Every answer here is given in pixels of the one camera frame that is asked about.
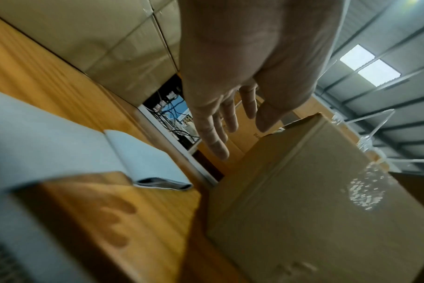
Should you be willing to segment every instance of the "hand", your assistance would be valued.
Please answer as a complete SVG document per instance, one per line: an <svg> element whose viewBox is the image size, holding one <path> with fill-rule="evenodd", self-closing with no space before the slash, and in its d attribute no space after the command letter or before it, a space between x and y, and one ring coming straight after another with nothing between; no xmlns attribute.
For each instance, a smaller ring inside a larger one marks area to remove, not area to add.
<svg viewBox="0 0 424 283"><path fill-rule="evenodd" d="M249 118L267 131L308 100L347 10L346 0L179 0L183 93L202 140L229 156L219 110L238 128L240 90ZM255 89L265 96L257 110Z"/></svg>

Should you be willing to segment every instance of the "finger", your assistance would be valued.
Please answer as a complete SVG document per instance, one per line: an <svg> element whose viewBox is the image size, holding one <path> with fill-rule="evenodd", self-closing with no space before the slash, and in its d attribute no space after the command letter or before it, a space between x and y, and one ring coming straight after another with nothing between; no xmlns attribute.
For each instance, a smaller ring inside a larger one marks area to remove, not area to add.
<svg viewBox="0 0 424 283"><path fill-rule="evenodd" d="M239 128L239 123L237 121L237 116L235 115L233 95L229 96L225 101L221 103L220 110L229 132L233 133L237 131L237 129Z"/></svg>
<svg viewBox="0 0 424 283"><path fill-rule="evenodd" d="M241 103L245 109L246 116L249 119L254 119L257 113L257 102L255 101L255 90L257 84L242 86L239 90Z"/></svg>
<svg viewBox="0 0 424 283"><path fill-rule="evenodd" d="M223 143L227 142L227 135L225 133L225 129L223 129L223 123L221 123L221 118L218 112L216 112L213 116L213 125L215 130L217 131L218 136L220 137Z"/></svg>
<svg viewBox="0 0 424 283"><path fill-rule="evenodd" d="M271 127L274 126L286 113L287 111L277 109L265 101L257 111L255 125L260 132L266 132L271 129Z"/></svg>
<svg viewBox="0 0 424 283"><path fill-rule="evenodd" d="M218 136L212 116L207 118L193 115L193 123L197 129L198 135L207 145L207 147L220 159L225 160L229 157L229 151Z"/></svg>

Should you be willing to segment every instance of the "metal roof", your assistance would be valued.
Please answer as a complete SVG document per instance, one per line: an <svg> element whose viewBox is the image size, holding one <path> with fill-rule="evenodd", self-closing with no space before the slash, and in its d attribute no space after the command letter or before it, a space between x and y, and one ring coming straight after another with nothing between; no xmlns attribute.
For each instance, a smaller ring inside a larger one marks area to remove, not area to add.
<svg viewBox="0 0 424 283"><path fill-rule="evenodd" d="M376 57L353 71L339 59L358 44ZM401 76L375 87L357 73L377 59ZM424 0L352 0L315 94L347 120L396 109L374 135L374 145L388 157L424 159ZM365 135L383 119L351 126ZM422 163L396 165L402 171L424 173Z"/></svg>

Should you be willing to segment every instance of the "warehouse ceiling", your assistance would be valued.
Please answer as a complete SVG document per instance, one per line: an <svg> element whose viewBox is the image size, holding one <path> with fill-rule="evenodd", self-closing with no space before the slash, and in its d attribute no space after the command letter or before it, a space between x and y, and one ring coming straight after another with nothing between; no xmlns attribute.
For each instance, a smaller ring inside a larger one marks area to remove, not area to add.
<svg viewBox="0 0 424 283"><path fill-rule="evenodd" d="M360 61L355 70L341 61L353 48L352 53L367 52L364 61L361 53L351 59ZM383 76L394 74L399 77L378 85ZM374 135L374 146L388 157L424 159L424 0L352 0L315 94L346 120L396 109ZM351 125L366 135L385 118ZM424 163L395 165L424 173Z"/></svg>

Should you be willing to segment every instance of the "wooden tabletop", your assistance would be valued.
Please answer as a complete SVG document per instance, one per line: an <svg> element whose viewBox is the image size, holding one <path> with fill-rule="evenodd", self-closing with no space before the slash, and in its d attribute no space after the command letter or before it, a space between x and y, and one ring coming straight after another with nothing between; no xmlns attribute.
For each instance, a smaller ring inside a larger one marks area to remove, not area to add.
<svg viewBox="0 0 424 283"><path fill-rule="evenodd" d="M144 117L0 20L0 91L95 130L165 150L194 184L140 189L121 173L22 189L16 196L102 282L245 282L204 234L207 182Z"/></svg>

